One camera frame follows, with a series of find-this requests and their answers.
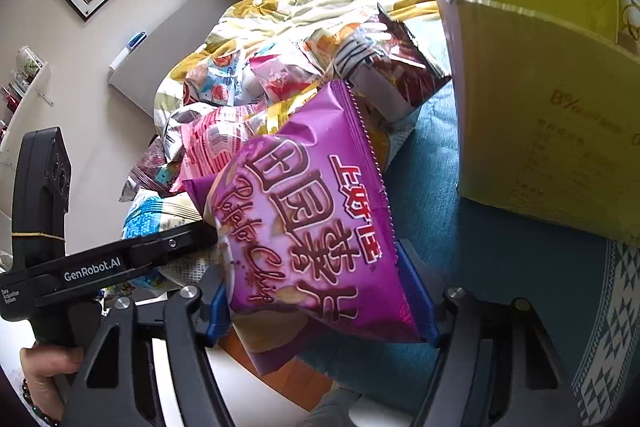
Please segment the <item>bed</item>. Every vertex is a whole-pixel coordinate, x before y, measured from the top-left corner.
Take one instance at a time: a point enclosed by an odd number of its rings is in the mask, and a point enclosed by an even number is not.
[[[272,42],[304,39],[338,21],[361,21],[378,3],[406,23],[422,51],[448,68],[434,0],[242,0],[224,12],[206,41],[160,84],[153,115],[161,141],[175,136],[176,125],[191,121],[175,115],[190,112],[188,102],[196,102],[185,86],[198,64],[240,51],[241,60],[248,60]],[[190,112],[189,119],[200,118],[195,109],[191,112],[196,116]],[[394,152],[384,176],[397,237],[409,238],[426,263],[480,299],[529,299],[572,378],[583,421],[606,418],[640,368],[638,249],[459,198],[451,83],[424,103],[413,124],[415,130],[404,136],[406,142]],[[165,152],[170,148],[166,143],[160,147]],[[155,197],[158,227],[187,219],[162,210],[162,198]],[[140,201],[134,201],[136,208]],[[329,333],[300,357],[345,387],[415,412],[436,352],[426,344],[374,343]]]

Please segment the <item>yellow cardboard box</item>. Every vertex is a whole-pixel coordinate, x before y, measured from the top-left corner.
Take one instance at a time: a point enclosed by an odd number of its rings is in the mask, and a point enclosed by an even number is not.
[[[640,60],[619,0],[437,0],[461,196],[640,246]]]

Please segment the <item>gray headboard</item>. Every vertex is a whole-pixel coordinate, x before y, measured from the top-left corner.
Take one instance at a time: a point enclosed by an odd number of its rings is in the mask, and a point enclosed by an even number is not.
[[[225,10],[240,0],[188,0],[126,58],[109,79],[153,118],[156,90],[166,74],[207,38]]]

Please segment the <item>human hand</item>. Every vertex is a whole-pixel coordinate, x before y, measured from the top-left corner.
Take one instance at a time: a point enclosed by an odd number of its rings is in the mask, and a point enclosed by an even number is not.
[[[82,362],[81,347],[33,346],[20,350],[20,364],[33,404],[50,418],[60,421],[64,405],[51,377],[78,371]]]

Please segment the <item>purple potato chip bag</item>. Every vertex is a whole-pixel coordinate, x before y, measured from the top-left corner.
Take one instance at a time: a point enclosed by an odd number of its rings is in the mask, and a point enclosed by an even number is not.
[[[216,183],[205,219],[218,227],[232,320],[255,362],[307,336],[310,317],[368,339],[420,342],[382,177],[343,81],[277,134],[246,142]]]

